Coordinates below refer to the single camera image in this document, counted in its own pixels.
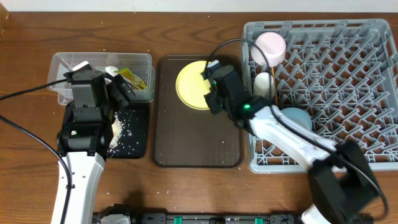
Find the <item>wooden chopstick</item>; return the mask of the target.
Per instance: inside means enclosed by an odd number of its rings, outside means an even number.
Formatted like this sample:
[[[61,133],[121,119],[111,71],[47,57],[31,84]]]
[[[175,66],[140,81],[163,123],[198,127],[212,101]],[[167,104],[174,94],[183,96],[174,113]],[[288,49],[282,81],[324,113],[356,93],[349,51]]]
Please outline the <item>wooden chopstick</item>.
[[[278,93],[277,93],[277,85],[276,85],[274,67],[271,67],[271,73],[272,73],[273,84],[274,84],[273,89],[274,89],[274,100],[275,100],[275,105],[278,106],[279,100],[278,100]]]

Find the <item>light blue saucer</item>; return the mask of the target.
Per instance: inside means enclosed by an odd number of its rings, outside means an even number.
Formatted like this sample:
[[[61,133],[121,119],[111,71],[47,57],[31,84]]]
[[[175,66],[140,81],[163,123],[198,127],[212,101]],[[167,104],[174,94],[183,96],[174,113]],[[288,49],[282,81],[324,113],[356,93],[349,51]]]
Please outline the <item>light blue saucer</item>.
[[[310,115],[300,108],[284,108],[281,110],[282,114],[299,124],[301,127],[311,131],[312,120]]]

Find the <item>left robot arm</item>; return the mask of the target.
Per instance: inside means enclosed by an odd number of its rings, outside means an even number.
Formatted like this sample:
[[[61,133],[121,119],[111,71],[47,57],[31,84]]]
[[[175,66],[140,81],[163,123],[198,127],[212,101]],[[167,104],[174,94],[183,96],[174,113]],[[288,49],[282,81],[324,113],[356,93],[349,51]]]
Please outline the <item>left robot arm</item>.
[[[120,74],[80,70],[64,76],[71,84],[73,101],[65,108],[57,134],[61,160],[52,223],[91,223],[115,114],[135,94]]]

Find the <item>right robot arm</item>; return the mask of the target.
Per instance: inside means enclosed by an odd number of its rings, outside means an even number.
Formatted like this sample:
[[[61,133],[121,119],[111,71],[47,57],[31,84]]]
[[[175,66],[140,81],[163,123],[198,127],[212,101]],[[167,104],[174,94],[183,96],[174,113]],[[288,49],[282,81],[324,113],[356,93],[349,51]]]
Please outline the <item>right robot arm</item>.
[[[308,173],[313,205],[303,223],[353,223],[376,197],[386,197],[359,146],[322,138],[284,116],[271,99],[252,96],[247,88],[204,95],[213,114],[225,110],[239,129],[268,140]]]

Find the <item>white tissue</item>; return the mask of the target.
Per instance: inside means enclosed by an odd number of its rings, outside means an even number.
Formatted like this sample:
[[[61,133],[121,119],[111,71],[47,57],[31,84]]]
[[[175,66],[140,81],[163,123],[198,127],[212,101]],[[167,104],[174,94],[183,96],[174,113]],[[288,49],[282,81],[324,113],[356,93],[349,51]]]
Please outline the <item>white tissue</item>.
[[[115,66],[107,66],[107,67],[105,68],[105,71],[106,71],[108,74],[112,75],[113,77],[115,77],[116,75],[119,74],[119,69],[118,69],[117,67],[115,67]]]

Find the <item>yellow-green plate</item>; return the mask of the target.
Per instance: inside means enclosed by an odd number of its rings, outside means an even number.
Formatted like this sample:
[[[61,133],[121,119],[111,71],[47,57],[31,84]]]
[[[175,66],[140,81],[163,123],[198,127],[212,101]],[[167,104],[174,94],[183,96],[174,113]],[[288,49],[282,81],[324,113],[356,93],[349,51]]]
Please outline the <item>yellow-green plate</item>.
[[[210,82],[204,80],[201,72],[204,71],[204,60],[189,63],[179,72],[175,88],[180,100],[195,110],[208,110],[205,95],[210,92]]]

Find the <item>green yellow snack wrapper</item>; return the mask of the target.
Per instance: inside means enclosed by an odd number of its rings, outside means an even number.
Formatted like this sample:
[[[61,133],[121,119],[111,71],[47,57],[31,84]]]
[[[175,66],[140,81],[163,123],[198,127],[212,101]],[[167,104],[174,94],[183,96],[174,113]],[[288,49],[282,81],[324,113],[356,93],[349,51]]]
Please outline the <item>green yellow snack wrapper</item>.
[[[145,82],[140,77],[133,74],[127,67],[116,70],[116,73],[122,75],[123,78],[137,90],[144,90],[147,87]]]

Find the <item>white bowl with rice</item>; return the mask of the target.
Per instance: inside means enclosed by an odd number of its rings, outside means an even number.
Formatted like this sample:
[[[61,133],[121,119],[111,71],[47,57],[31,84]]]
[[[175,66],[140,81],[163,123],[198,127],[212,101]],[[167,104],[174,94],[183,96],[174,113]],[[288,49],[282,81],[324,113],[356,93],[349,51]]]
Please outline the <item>white bowl with rice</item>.
[[[270,67],[281,64],[285,59],[286,43],[278,33],[265,32],[256,39],[255,44],[267,57]]]

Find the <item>white cup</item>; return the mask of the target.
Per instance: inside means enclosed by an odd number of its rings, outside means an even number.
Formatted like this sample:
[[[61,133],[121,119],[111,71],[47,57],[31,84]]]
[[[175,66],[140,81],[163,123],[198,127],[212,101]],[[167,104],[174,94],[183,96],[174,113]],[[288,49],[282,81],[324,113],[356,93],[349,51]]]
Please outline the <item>white cup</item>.
[[[256,75],[253,83],[253,95],[263,96],[264,98],[273,98],[273,78],[268,72],[262,72]]]

